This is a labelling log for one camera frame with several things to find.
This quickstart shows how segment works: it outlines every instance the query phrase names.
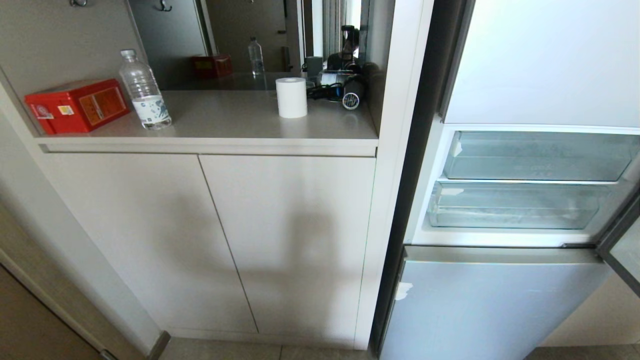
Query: tile floor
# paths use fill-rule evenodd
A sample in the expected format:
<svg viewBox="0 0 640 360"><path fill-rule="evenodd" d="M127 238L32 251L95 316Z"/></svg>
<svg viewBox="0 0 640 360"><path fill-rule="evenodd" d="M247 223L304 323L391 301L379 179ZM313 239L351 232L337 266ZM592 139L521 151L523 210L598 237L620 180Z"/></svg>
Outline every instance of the tile floor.
<svg viewBox="0 0 640 360"><path fill-rule="evenodd" d="M160 360L374 360L364 351L172 338ZM640 345L537 348L525 360L640 360Z"/></svg>

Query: toilet paper roll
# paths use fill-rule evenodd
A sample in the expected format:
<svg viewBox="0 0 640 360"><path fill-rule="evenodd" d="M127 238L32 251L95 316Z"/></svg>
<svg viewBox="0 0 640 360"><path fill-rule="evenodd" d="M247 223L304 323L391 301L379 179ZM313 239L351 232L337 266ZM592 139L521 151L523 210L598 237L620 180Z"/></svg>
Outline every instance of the toilet paper roll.
<svg viewBox="0 0 640 360"><path fill-rule="evenodd" d="M278 113L284 118L307 116L307 81L303 78L276 80Z"/></svg>

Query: refrigerator drawer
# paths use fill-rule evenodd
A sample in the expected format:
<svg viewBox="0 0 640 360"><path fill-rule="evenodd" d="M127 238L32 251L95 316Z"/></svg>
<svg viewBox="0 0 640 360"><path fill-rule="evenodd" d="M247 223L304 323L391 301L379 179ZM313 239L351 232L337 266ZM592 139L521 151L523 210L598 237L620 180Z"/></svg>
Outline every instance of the refrigerator drawer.
<svg viewBox="0 0 640 360"><path fill-rule="evenodd" d="M449 179L617 181L640 151L640 136L526 131L457 131Z"/></svg>
<svg viewBox="0 0 640 360"><path fill-rule="evenodd" d="M433 227L584 229L609 195L604 185L434 185L427 216Z"/></svg>

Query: red tin box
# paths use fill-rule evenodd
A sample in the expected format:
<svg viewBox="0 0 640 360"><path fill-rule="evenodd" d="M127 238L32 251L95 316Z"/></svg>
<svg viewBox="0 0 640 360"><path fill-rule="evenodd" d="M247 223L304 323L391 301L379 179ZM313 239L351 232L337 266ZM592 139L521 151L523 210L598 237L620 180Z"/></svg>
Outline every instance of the red tin box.
<svg viewBox="0 0 640 360"><path fill-rule="evenodd" d="M47 134L88 133L129 113L116 79L83 80L24 97Z"/></svg>
<svg viewBox="0 0 640 360"><path fill-rule="evenodd" d="M233 73L231 56L192 56L193 70L199 79L222 78Z"/></svg>

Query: refrigerator door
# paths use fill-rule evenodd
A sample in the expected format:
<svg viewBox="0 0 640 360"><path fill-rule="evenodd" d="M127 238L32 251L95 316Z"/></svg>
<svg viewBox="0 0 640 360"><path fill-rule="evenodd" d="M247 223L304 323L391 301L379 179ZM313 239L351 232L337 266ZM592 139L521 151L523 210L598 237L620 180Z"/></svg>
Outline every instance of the refrigerator door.
<svg viewBox="0 0 640 360"><path fill-rule="evenodd" d="M596 251L640 297L640 184Z"/></svg>
<svg viewBox="0 0 640 360"><path fill-rule="evenodd" d="M611 274L588 249L405 249L380 360L524 359Z"/></svg>
<svg viewBox="0 0 640 360"><path fill-rule="evenodd" d="M639 26L634 0L470 1L440 114L638 128Z"/></svg>

